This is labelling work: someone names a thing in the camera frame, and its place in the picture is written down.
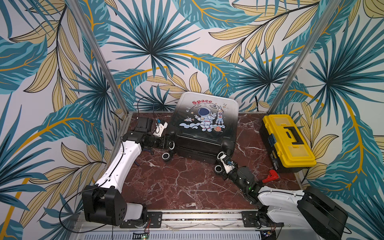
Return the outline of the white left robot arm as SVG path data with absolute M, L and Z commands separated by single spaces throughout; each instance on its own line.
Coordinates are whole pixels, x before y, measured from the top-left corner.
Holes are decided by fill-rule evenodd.
M 147 209 L 142 204 L 127 203 L 122 190 L 142 151 L 174 149 L 174 142 L 164 133 L 167 127 L 166 121 L 140 117 L 135 128 L 121 137 L 119 151 L 106 172 L 93 186 L 88 185 L 82 191 L 86 221 L 111 226 L 148 222 Z

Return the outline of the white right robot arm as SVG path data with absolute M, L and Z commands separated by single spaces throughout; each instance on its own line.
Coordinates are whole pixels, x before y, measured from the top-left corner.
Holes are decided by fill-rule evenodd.
M 247 167 L 225 167 L 225 172 L 244 198 L 258 209 L 257 222 L 292 224 L 313 230 L 324 240 L 340 240 L 351 233 L 346 223 L 348 213 L 320 190 L 289 191 L 264 186 Z

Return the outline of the aluminium corner post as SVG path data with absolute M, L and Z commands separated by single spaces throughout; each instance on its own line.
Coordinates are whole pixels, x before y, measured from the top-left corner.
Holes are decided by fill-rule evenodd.
M 303 47 L 303 50 L 299 54 L 297 60 L 295 61 L 295 64 L 293 65 L 292 69 L 290 70 L 287 78 L 281 85 L 279 92 L 276 94 L 274 101 L 272 102 L 269 110 L 267 111 L 267 114 L 274 114 L 275 111 L 278 108 L 279 102 L 284 97 L 286 91 L 288 90 L 289 86 L 291 85 L 294 77 L 296 76 L 298 70 L 300 69 L 302 63 L 306 59 L 307 55 L 310 53 L 312 48 L 314 47 L 317 40 L 322 35 L 323 30 L 326 28 L 329 20 L 331 19 L 333 13 L 338 9 L 339 4 L 341 3 L 341 0 L 337 1 L 330 1 L 327 5 L 324 14 L 319 18 L 319 23 L 315 25 L 313 33 L 309 36 L 306 44 Z
M 124 99 L 122 98 L 122 96 L 119 92 L 118 86 L 115 82 L 115 79 L 112 75 L 112 72 L 110 71 L 110 68 L 108 67 L 108 64 L 107 64 L 107 62 L 106 62 L 106 60 L 102 54 L 100 46 L 99 46 L 99 44 L 95 38 L 95 35 L 91 29 L 91 25 L 88 24 L 88 20 L 84 14 L 84 11 L 82 10 L 78 1 L 69 0 L 68 4 L 69 4 L 69 7 L 71 8 L 71 10 L 74 14 L 75 20 L 77 20 L 81 30 L 84 33 L 85 38 L 86 38 L 88 44 L 90 45 L 91 50 L 93 51 L 93 53 L 95 55 L 95 59 L 97 60 L 99 66 L 101 67 L 101 69 L 102 69 L 102 71 L 106 77 L 106 80 L 109 83 L 109 85 L 112 89 L 112 92 L 114 93 L 114 95 L 117 99 L 119 106 L 123 110 L 124 115 L 127 116 L 129 114 L 129 110 L 125 104 Z

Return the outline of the right aluminium corner post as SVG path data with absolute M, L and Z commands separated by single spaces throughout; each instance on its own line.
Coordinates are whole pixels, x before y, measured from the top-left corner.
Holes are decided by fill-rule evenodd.
M 310 53 L 312 48 L 314 47 L 317 40 L 322 35 L 323 30 L 326 28 L 329 20 L 331 19 L 333 13 L 338 9 L 339 4 L 341 3 L 341 0 L 337 1 L 330 1 L 327 5 L 324 14 L 319 18 L 319 23 L 315 25 L 313 33 L 309 36 L 306 44 L 303 47 L 303 50 L 299 54 L 297 60 L 295 61 L 295 64 L 293 65 L 292 69 L 290 70 L 287 78 L 281 85 L 279 92 L 276 94 L 274 101 L 272 102 L 269 110 L 267 111 L 267 114 L 274 114 L 275 111 L 278 108 L 279 102 L 284 97 L 286 91 L 288 90 L 289 86 L 291 85 L 294 77 L 296 76 L 298 70 L 300 69 L 302 63 L 306 59 L 307 55 Z

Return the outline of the red handled tool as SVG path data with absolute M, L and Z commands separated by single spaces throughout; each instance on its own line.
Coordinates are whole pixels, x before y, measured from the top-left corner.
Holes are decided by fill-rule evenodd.
M 269 170 L 268 176 L 262 180 L 263 184 L 279 180 L 280 176 L 275 170 Z

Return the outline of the left aluminium corner post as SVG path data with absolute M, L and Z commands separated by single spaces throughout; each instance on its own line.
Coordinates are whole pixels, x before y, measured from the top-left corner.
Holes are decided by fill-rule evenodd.
M 107 64 L 107 62 L 106 62 L 106 60 L 102 54 L 100 46 L 99 46 L 99 44 L 95 38 L 95 35 L 91 29 L 91 25 L 88 24 L 88 20 L 84 14 L 84 11 L 82 10 L 78 1 L 69 0 L 68 4 L 69 4 L 69 7 L 71 8 L 71 10 L 74 14 L 75 20 L 77 20 L 81 30 L 84 33 L 85 38 L 86 38 L 88 44 L 90 45 L 91 50 L 93 51 L 93 53 L 95 55 L 95 59 L 97 60 L 99 66 L 101 67 L 101 69 L 102 69 L 102 71 L 106 77 L 106 80 L 109 83 L 109 85 L 112 89 L 112 92 L 114 93 L 114 95 L 117 99 L 119 106 L 123 110 L 124 115 L 127 116 L 129 114 L 129 110 L 125 104 L 124 99 L 122 98 L 122 96 L 119 92 L 118 86 L 115 82 L 115 79 L 112 75 L 112 72 L 110 71 L 110 68 L 108 67 L 108 64 Z

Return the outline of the yellow and black toolbox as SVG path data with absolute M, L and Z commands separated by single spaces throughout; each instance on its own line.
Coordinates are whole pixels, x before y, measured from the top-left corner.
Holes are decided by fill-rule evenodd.
M 259 133 L 277 173 L 297 173 L 317 164 L 291 116 L 264 116 Z

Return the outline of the silver space-print hard suitcase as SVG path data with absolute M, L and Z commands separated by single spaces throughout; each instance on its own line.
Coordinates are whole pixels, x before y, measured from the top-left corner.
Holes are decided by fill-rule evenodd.
M 183 93 L 166 129 L 170 155 L 212 165 L 232 157 L 237 140 L 239 104 L 229 98 Z

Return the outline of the aluminium front rail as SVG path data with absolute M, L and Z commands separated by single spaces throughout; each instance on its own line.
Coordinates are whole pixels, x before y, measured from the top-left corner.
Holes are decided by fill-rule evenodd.
M 310 226 L 299 225 L 293 217 L 284 217 L 278 224 L 269 227 L 256 225 L 257 210 L 148 210 L 150 229 L 186 230 L 309 230 Z

